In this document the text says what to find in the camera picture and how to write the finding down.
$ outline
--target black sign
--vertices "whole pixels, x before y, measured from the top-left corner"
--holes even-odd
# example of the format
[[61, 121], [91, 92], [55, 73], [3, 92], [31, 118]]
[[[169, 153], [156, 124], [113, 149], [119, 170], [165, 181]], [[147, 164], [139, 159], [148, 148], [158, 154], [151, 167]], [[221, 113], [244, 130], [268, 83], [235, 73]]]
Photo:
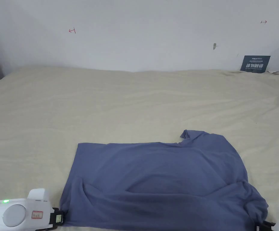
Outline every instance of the black sign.
[[244, 72], [264, 73], [269, 60], [269, 55], [245, 55], [241, 70]]

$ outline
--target red mark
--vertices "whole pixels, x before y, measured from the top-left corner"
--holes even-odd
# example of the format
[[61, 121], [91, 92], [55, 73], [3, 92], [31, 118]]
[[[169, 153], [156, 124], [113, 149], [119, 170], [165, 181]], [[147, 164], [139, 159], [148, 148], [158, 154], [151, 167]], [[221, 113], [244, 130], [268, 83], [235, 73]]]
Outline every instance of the red mark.
[[73, 28], [73, 29], [69, 29], [69, 32], [70, 33], [72, 33], [72, 31], [74, 30], [74, 33], [76, 34], [76, 32], [75, 32], [75, 29]]

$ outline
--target wrinkled fabric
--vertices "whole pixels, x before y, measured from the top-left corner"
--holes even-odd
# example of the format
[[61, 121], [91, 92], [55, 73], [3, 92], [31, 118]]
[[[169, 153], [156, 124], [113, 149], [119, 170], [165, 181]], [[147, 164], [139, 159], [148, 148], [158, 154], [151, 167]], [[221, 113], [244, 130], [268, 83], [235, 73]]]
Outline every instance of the wrinkled fabric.
[[253, 230], [267, 203], [223, 137], [180, 143], [79, 143], [60, 201], [65, 226], [117, 230]]

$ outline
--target white wall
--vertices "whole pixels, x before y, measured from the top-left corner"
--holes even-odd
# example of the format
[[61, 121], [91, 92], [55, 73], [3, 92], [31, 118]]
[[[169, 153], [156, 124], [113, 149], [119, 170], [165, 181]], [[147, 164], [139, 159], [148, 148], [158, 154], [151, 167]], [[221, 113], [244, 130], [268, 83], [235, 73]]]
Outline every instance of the white wall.
[[244, 55], [271, 55], [279, 70], [279, 0], [0, 0], [2, 75], [31, 64], [238, 70]]

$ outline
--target beige bed sheet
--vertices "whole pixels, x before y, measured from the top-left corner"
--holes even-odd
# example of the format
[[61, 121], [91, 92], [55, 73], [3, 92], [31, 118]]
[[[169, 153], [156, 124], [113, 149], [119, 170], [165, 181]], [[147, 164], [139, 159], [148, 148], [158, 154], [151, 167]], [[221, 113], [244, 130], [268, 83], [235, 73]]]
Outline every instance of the beige bed sheet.
[[276, 221], [279, 75], [220, 70], [28, 67], [3, 78], [0, 200], [42, 187], [58, 206], [78, 143], [179, 142], [184, 129], [224, 135]]

